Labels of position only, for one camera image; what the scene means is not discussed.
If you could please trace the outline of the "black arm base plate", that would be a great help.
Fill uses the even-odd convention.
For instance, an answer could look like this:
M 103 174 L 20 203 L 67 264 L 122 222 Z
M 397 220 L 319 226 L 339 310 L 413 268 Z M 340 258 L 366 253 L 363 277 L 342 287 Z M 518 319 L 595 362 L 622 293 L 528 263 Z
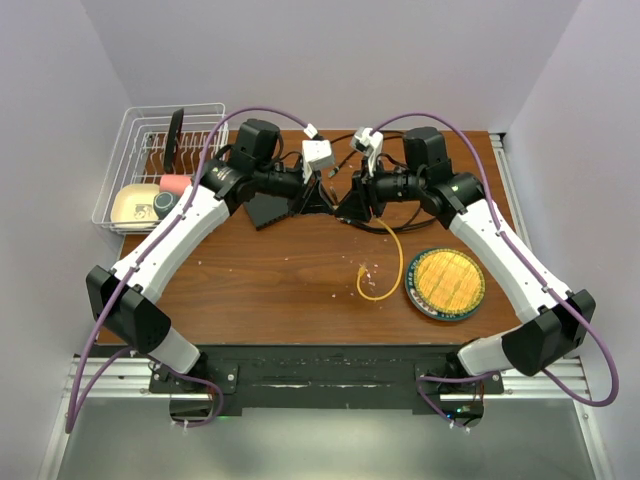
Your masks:
M 472 424 L 483 400 L 504 391 L 500 375 L 462 383 L 454 345 L 204 345 L 200 377 L 221 389 L 173 376 L 149 364 L 150 390 L 170 397 L 175 420 L 201 420 L 215 407 L 225 416 L 248 409 L 409 410 L 431 413 L 436 404 L 455 420 Z

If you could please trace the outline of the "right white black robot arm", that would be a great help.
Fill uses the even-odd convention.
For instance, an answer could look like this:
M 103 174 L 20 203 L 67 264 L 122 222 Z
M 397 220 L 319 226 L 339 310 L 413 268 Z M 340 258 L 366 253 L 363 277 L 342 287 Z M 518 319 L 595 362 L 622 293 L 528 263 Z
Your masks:
M 369 128 L 351 140 L 363 168 L 336 210 L 339 217 L 369 221 L 389 202 L 417 201 L 421 208 L 460 239 L 498 282 L 521 324 L 473 340 L 445 369 L 448 386 L 469 392 L 481 375 L 514 368 L 533 376 L 577 349 L 595 310 L 586 291 L 573 292 L 551 274 L 514 233 L 471 173 L 456 173 L 444 136 L 434 127 L 404 133 L 405 165 L 385 170 L 378 160 L 383 136 Z

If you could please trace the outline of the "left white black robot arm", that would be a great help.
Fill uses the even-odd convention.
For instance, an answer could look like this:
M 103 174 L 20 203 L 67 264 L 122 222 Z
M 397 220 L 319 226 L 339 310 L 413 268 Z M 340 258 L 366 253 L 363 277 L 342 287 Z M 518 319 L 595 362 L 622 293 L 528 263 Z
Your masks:
M 200 350 L 156 303 L 200 242 L 256 194 L 285 198 L 292 210 L 313 211 L 309 201 L 320 191 L 320 171 L 334 156 L 313 126 L 304 132 L 301 160 L 293 168 L 279 167 L 274 157 L 279 128 L 245 121 L 234 143 L 206 158 L 177 205 L 134 251 L 110 269 L 96 266 L 87 275 L 97 328 L 172 369 L 173 382 L 185 392 L 205 385 L 207 368 Z

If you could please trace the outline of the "black network switch box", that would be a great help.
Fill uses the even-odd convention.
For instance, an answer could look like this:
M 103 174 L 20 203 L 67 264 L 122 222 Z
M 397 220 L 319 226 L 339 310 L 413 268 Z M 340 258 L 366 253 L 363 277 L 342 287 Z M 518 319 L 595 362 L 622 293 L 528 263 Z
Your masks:
M 244 203 L 244 209 L 257 231 L 290 216 L 289 202 L 282 197 L 257 194 Z

